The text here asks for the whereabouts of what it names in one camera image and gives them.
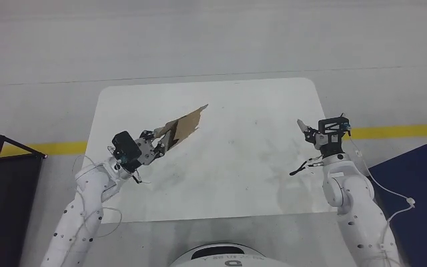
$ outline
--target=concrete floor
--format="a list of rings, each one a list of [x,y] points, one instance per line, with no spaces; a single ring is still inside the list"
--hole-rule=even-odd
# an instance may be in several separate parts
[[[87,140],[97,96],[105,87],[275,77],[311,79],[325,115],[346,112],[354,127],[426,123],[426,12],[422,0],[4,0],[0,132],[23,143]],[[405,138],[359,144],[374,165],[426,142]],[[43,166],[22,266],[38,266],[74,195],[75,157],[51,156]],[[310,215],[307,220],[325,228],[333,218]],[[341,251],[339,236],[319,238]],[[118,264],[97,261],[99,248],[115,249],[115,244],[99,240],[92,252],[98,254],[91,254],[86,266]],[[181,252],[189,245],[176,246]],[[312,252],[321,247],[317,242],[307,246]],[[301,247],[295,243],[293,248]],[[319,266],[318,261],[298,261],[307,255],[296,251],[291,260],[282,260]],[[353,266],[348,254],[343,261],[331,260],[336,257],[332,251],[314,253],[313,259],[323,257],[320,266]],[[140,265],[121,252],[128,266],[165,263]]]

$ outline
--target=white tabletop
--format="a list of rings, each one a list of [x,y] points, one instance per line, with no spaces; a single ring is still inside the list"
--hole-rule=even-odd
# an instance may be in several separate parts
[[[104,160],[115,134],[127,130],[136,139],[205,104],[197,131],[140,167],[151,184],[131,180],[104,206],[120,209],[124,222],[332,210],[321,169],[289,176],[319,155],[296,124],[300,118],[317,127],[324,119],[305,78],[108,87],[99,96],[86,155]],[[106,212],[103,223],[115,221]]]

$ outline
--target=yellow floor stripe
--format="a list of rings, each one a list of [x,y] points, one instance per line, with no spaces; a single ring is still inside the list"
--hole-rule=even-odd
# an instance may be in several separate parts
[[[353,139],[387,139],[427,137],[427,124],[367,127],[352,129]]]
[[[26,144],[41,153],[47,155],[74,155],[84,154],[86,152],[87,141],[80,142],[63,142],[63,143],[46,143],[46,144]],[[1,150],[0,157],[26,154],[25,150],[15,146],[5,146]]]
[[[352,130],[352,137],[353,139],[427,137],[427,124],[355,128]],[[85,153],[87,142],[80,141],[26,145],[47,155],[75,155]],[[0,157],[21,154],[25,154],[25,151],[20,148],[16,148],[15,146],[9,146],[5,144],[0,153]]]

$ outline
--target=cardboard piece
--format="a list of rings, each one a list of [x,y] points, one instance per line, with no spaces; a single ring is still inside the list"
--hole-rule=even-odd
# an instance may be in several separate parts
[[[198,129],[197,126],[200,121],[200,113],[207,107],[207,105],[208,104],[199,107],[195,111],[180,117],[179,119],[169,121],[163,127],[155,129],[154,137],[160,138],[170,131],[170,135],[162,141],[166,145],[167,150],[172,149]]]

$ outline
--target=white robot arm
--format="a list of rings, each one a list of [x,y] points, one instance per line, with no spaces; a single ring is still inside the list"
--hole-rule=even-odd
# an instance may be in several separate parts
[[[42,267],[82,266],[87,251],[103,217],[102,203],[114,196],[121,185],[133,177],[141,165],[149,165],[160,158],[170,145],[168,131],[153,147],[154,132],[143,131],[133,141],[124,131],[113,139],[109,147],[113,157],[107,161],[83,168],[75,176],[77,182],[74,200],[64,209],[63,215],[53,233],[49,248],[41,263]]]
[[[347,118],[319,121],[319,130],[298,120],[306,141],[322,153],[323,190],[326,200],[338,208],[337,221],[342,237],[359,267],[400,266],[394,235],[383,211],[374,202],[374,188],[350,157],[342,151],[345,133],[351,136]],[[410,208],[414,201],[408,198]]]

